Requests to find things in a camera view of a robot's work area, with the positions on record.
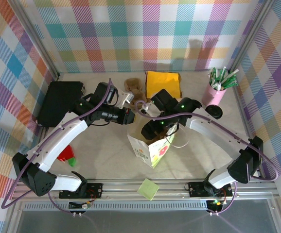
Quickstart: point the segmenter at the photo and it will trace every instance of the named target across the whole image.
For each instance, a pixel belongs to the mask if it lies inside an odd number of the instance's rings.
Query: black box
[[[37,117],[38,125],[56,127],[83,93],[82,82],[51,82]]]

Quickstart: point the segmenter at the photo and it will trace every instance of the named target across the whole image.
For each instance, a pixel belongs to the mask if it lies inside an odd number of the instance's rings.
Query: black cable
[[[111,105],[111,106],[115,106],[115,105],[118,103],[118,99],[119,99],[119,92],[118,92],[118,90],[117,90],[117,89],[115,90],[115,92],[116,92],[116,98],[117,98],[117,100],[116,100],[116,102],[115,102],[113,105]]]
[[[93,95],[92,93],[90,93],[90,94],[87,94],[86,96],[84,96],[83,98],[85,99],[85,100],[87,100],[89,97],[91,97],[91,95]]]
[[[110,122],[106,123],[106,124],[103,124],[103,125],[95,125],[95,124],[91,124],[91,125],[94,125],[94,126],[105,126],[105,125],[109,125]]]
[[[75,207],[77,207],[77,208],[82,208],[82,205],[87,204],[87,203],[84,202],[84,203],[78,204],[78,203],[75,203],[75,202],[69,202],[69,204],[70,204],[70,205],[73,205],[73,206],[75,206]]]

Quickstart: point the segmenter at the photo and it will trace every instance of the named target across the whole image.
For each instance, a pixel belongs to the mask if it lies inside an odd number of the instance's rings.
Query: metal frame
[[[261,6],[256,19],[253,22],[253,25],[249,31],[249,33],[246,36],[246,39],[241,46],[236,58],[234,59],[234,62],[232,63],[230,67],[230,71],[233,72],[242,62],[248,48],[250,47],[251,43],[255,39],[256,34],[258,33],[259,29],[261,28],[264,19],[266,18],[267,14],[271,10],[273,4],[276,0],[264,0],[263,5]]]
[[[203,198],[190,198],[189,192],[184,189],[187,182],[200,182],[201,179],[153,179],[153,181],[160,186],[159,191],[156,193],[154,200],[151,203],[189,203],[195,201],[206,201],[214,200],[215,197],[203,197]],[[103,195],[101,199],[97,199],[94,203],[98,208],[105,208],[105,204],[116,204],[118,201],[133,202],[137,201],[141,204],[146,204],[148,200],[140,195],[137,190],[143,180],[130,180],[130,179],[111,179],[111,180],[88,180],[90,183],[103,183]],[[21,196],[24,192],[28,191],[29,188],[23,183],[19,183],[16,191],[14,193],[13,199]],[[58,199],[59,192],[53,191],[52,197],[56,203],[59,205],[66,205],[68,201],[87,201],[85,199]],[[248,184],[238,183],[238,191],[236,195],[236,200],[256,200],[256,199],[266,199],[269,204],[271,215],[275,222],[275,226],[278,232],[281,233],[281,213],[279,212],[279,207],[277,204],[277,199],[279,199],[279,194],[276,189],[274,182],[261,182],[259,180],[253,179]],[[26,204],[32,205],[43,205],[46,204],[45,209],[53,210],[52,204],[49,202],[47,195],[42,197],[37,197],[34,193],[30,193],[25,196],[21,201],[19,201],[13,208],[9,209],[9,225],[6,225],[5,231],[7,233],[16,232],[19,224],[19,219],[21,217],[22,211],[27,210]],[[118,205],[112,206],[112,210],[120,210],[122,206]]]
[[[190,198],[189,192],[184,189],[188,182],[201,182],[201,179],[152,179],[154,183],[159,185],[159,190],[155,195],[154,200],[214,200],[215,197],[203,198]],[[111,179],[111,180],[88,180],[89,183],[103,183],[103,194],[101,199],[96,201],[107,200],[146,200],[145,197],[140,195],[137,191],[143,180],[124,180],[124,179]],[[13,198],[18,198],[29,188],[23,183],[18,183],[14,192]],[[52,197],[58,200],[59,191],[51,192]],[[279,194],[274,182],[260,182],[259,180],[251,180],[248,184],[238,183],[238,191],[236,200],[248,199],[270,199],[278,198]],[[48,200],[48,196],[37,197],[33,192],[26,195],[23,200]],[[66,199],[70,201],[86,201],[85,199]]]
[[[43,61],[46,63],[46,65],[49,67],[50,73],[53,75],[53,77],[56,77],[58,79],[59,72],[56,69],[51,57],[49,56],[46,48],[42,44],[41,39],[39,38],[38,33],[36,32],[35,28],[33,27],[31,21],[29,20],[25,10],[23,9],[23,6],[18,0],[8,0],[9,4],[11,5],[13,11],[15,12],[16,16],[19,18],[20,22],[22,23],[27,35],[33,42],[34,46],[40,53]]]
[[[252,44],[253,40],[255,39],[256,34],[258,33],[259,29],[261,28],[264,19],[266,18],[267,14],[271,10],[275,1],[276,0],[265,0],[263,2],[263,4],[262,4],[262,6],[261,6],[261,8],[260,8],[260,10],[259,10],[259,12],[256,16],[256,19],[254,20],[253,25],[251,26],[251,29],[250,29],[249,33],[247,34],[245,41],[243,42],[243,45],[241,46],[237,56],[235,57],[232,65],[230,67],[230,72],[235,71],[239,67],[239,65],[241,64],[242,60],[244,59],[244,56],[245,56],[246,52],[248,51],[248,49],[249,49],[250,45]],[[241,104],[241,101],[240,101],[239,93],[238,93],[235,86],[232,89],[233,89],[234,95],[236,97],[236,101],[237,101],[239,111],[241,113],[241,120],[243,122],[246,134],[249,137],[252,137],[252,133],[249,129],[249,125],[248,125],[248,122],[247,122],[246,117],[245,117],[244,108],[243,108],[243,106]]]
[[[39,38],[37,32],[35,31],[31,21],[29,20],[25,10],[18,0],[8,0],[20,22],[23,24],[25,31],[29,35],[33,44],[36,46],[37,50],[41,54],[41,57],[45,61],[45,63],[49,67],[49,71],[53,76],[58,78],[59,72],[57,71],[53,61],[51,60],[47,50],[42,44],[41,39]],[[265,0],[261,9],[256,17],[250,32],[248,33],[244,44],[239,50],[233,64],[231,65],[230,70],[234,71],[241,63],[244,58],[245,53],[247,52],[249,46],[254,40],[259,28],[262,25],[266,15],[272,8],[275,0]],[[239,111],[241,113],[241,118],[243,125],[245,127],[246,134],[251,137],[251,133],[249,130],[248,122],[245,118],[245,113],[243,111],[240,97],[237,90],[233,89],[236,101],[239,107]],[[47,134],[48,129],[43,128],[41,131],[41,138],[44,138]],[[146,201],[146,199],[138,194],[137,190],[142,183],[143,180],[122,180],[122,179],[113,179],[113,180],[90,180],[91,183],[103,183],[103,195],[100,200],[96,200],[96,202],[113,202],[117,200],[124,201]],[[160,186],[159,191],[155,195],[154,201],[189,201],[189,200],[212,200],[214,197],[206,197],[206,198],[190,198],[188,191],[184,189],[184,185],[187,182],[200,182],[202,180],[196,179],[153,179],[155,183]],[[254,199],[267,199],[269,208],[271,210],[272,217],[275,222],[275,226],[278,232],[281,233],[281,204],[278,191],[273,182],[260,182],[258,180],[252,180],[249,184],[241,184],[238,185],[238,192],[236,196],[236,200],[254,200]],[[28,187],[26,187],[23,183],[18,183],[15,193],[13,195],[13,199],[19,197],[24,192],[28,191]],[[59,192],[52,192],[53,198],[55,201],[60,203],[67,202],[69,200],[58,200]],[[19,220],[22,214],[22,211],[25,207],[25,203],[29,201],[37,201],[44,202],[48,200],[47,196],[37,197],[34,193],[28,194],[26,197],[22,198],[21,201],[16,203],[14,206],[8,209],[6,224],[4,225],[3,232],[13,233],[16,232],[19,224]]]

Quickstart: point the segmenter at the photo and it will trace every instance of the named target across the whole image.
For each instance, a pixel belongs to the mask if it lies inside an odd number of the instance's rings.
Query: plaid wallpaper
[[[16,177],[12,157],[36,144],[36,114],[52,80],[7,0],[0,0],[0,206]],[[0,232],[6,210],[0,208]]]
[[[261,1],[21,2],[59,71],[104,72],[226,66]]]
[[[281,197],[281,0],[265,19],[240,66],[238,91],[251,131],[279,171]]]
[[[265,1],[266,1],[266,0],[258,0],[258,3],[257,3],[257,5],[256,5],[256,7],[255,7],[255,9],[254,9],[254,11],[253,11],[251,17],[250,17],[250,19],[249,19],[249,21],[248,21],[248,23],[247,23],[245,29],[244,29],[243,32],[242,32],[242,35],[241,35],[241,37],[240,37],[240,39],[239,39],[239,41],[238,41],[238,44],[237,44],[235,50],[234,50],[233,53],[232,53],[232,56],[231,56],[231,59],[229,60],[229,63],[228,63],[227,68],[231,68],[232,63],[234,62],[234,59],[236,58],[236,56],[238,55],[238,52],[239,52],[240,48],[241,48],[242,45],[244,44],[244,41],[245,41],[245,39],[246,39],[246,36],[247,36],[247,34],[250,32],[251,27],[252,27],[252,25],[253,25],[253,22],[254,22],[254,20],[255,20],[255,18],[256,18],[256,16],[257,16],[257,14],[259,13],[259,10],[261,9],[262,4],[263,4]]]

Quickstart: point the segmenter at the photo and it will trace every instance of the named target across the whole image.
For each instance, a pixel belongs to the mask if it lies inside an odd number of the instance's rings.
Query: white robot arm
[[[204,189],[214,196],[221,188],[234,181],[248,183],[262,162],[259,154],[245,143],[263,150],[263,141],[254,137],[248,138],[227,127],[218,124],[222,110],[216,105],[206,109],[190,98],[183,98],[178,102],[167,91],[161,90],[152,97],[152,103],[143,105],[143,110],[154,120],[150,120],[142,129],[146,139],[153,139],[165,128],[174,124],[195,130],[220,146],[232,159],[231,163],[214,169],[204,180]]]
[[[94,94],[90,94],[90,100],[78,100],[74,104],[74,108],[71,109],[72,112],[66,113],[61,122],[38,145],[29,150],[26,155],[17,153],[13,157],[15,171],[19,174],[24,165],[36,154],[37,149],[45,141],[48,141],[33,162],[29,164],[20,179],[38,196],[43,196],[54,190],[70,191],[77,193],[79,196],[85,195],[87,183],[85,178],[76,172],[69,175],[51,174],[49,169],[53,162],[65,147],[95,120],[104,119],[107,122],[111,121],[118,124],[130,124],[134,121],[134,113],[130,109],[123,107],[126,102],[129,103],[133,99],[133,94],[111,86],[108,97],[96,111],[64,126],[66,122],[93,109],[105,95],[106,88],[106,83],[99,83]],[[115,94],[117,95],[117,101],[114,105],[110,105]]]

